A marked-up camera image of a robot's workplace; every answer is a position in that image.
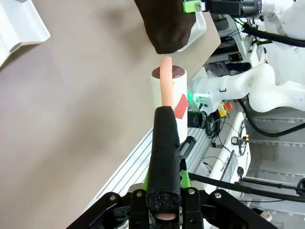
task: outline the black clamp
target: black clamp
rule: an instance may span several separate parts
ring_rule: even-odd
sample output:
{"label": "black clamp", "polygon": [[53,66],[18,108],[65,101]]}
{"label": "black clamp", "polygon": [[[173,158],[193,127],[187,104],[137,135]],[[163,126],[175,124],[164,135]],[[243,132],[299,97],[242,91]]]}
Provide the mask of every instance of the black clamp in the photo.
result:
{"label": "black clamp", "polygon": [[249,143],[249,135],[246,135],[244,137],[232,137],[231,138],[231,144],[234,146],[244,146],[247,143]]}
{"label": "black clamp", "polygon": [[[222,189],[210,195],[194,187],[182,189],[181,207],[182,229],[202,229],[203,219],[220,229],[276,229],[274,225]],[[149,215],[145,190],[128,192],[124,197],[109,192],[67,229],[115,229],[124,225],[127,220],[130,229],[148,229],[151,226]]]}

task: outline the green led light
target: green led light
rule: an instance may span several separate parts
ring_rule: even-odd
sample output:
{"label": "green led light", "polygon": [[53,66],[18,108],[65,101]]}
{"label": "green led light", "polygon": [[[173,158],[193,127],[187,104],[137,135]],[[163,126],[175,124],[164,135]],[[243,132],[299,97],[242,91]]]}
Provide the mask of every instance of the green led light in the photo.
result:
{"label": "green led light", "polygon": [[199,97],[199,98],[209,98],[210,94],[200,94],[200,93],[196,93],[195,97]]}
{"label": "green led light", "polygon": [[193,101],[193,93],[188,92],[187,93],[187,98],[188,98],[189,102],[191,103]]}

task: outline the dark lid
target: dark lid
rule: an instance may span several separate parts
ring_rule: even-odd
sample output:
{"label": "dark lid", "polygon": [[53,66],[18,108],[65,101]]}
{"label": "dark lid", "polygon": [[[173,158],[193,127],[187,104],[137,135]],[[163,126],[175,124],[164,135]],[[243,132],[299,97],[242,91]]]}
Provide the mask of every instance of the dark lid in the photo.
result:
{"label": "dark lid", "polygon": [[[173,79],[179,78],[184,74],[185,74],[185,70],[183,68],[173,65]],[[156,79],[160,79],[160,67],[153,70],[152,77]]]}

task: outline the red label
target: red label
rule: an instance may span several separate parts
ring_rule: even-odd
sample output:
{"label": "red label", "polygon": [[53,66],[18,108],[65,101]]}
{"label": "red label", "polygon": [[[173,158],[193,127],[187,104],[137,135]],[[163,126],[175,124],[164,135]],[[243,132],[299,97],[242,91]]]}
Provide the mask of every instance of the red label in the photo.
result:
{"label": "red label", "polygon": [[174,110],[175,117],[182,119],[186,109],[187,109],[187,98],[185,94],[182,94],[181,99]]}

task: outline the black foam pad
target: black foam pad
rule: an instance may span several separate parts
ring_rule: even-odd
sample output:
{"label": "black foam pad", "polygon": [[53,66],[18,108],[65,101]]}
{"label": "black foam pad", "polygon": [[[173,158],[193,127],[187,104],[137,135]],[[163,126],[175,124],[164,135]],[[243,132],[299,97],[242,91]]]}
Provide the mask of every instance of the black foam pad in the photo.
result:
{"label": "black foam pad", "polygon": [[189,41],[195,13],[183,13],[182,0],[134,0],[158,54],[170,54]]}

